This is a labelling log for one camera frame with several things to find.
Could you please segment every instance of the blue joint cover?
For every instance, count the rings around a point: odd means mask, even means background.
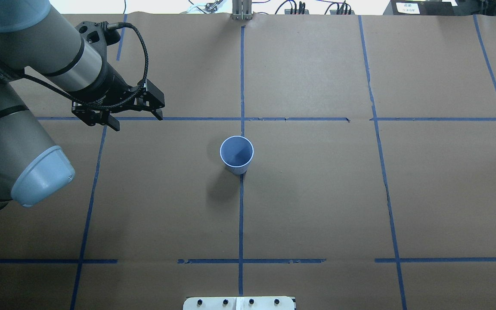
[[[31,207],[66,186],[74,177],[74,168],[61,147],[52,146],[22,171],[10,196],[22,206]]]
[[[0,0],[0,33],[32,27],[50,10],[49,0]]]

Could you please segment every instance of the plastic cup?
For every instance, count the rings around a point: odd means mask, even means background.
[[[241,175],[248,170],[254,157],[254,146],[242,136],[228,137],[219,148],[221,160],[232,174]]]

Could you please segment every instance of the white bracket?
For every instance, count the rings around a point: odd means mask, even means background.
[[[252,0],[232,0],[232,12],[233,19],[252,19]]]
[[[183,310],[296,310],[295,300],[287,296],[187,298]]]

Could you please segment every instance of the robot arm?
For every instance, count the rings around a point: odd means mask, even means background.
[[[136,31],[145,52],[143,78],[129,86],[106,61],[118,29]],[[24,74],[31,67],[61,90]],[[162,119],[164,94],[148,79],[148,54],[128,23],[83,22],[74,28],[49,0],[0,0],[0,209],[10,200],[32,206],[75,175],[60,147],[8,82],[26,77],[72,100],[71,111],[89,126],[118,131],[112,113],[149,111]]]

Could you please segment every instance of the white label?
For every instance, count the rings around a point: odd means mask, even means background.
[[[405,14],[420,14],[418,3],[401,3],[397,2],[397,11]]]

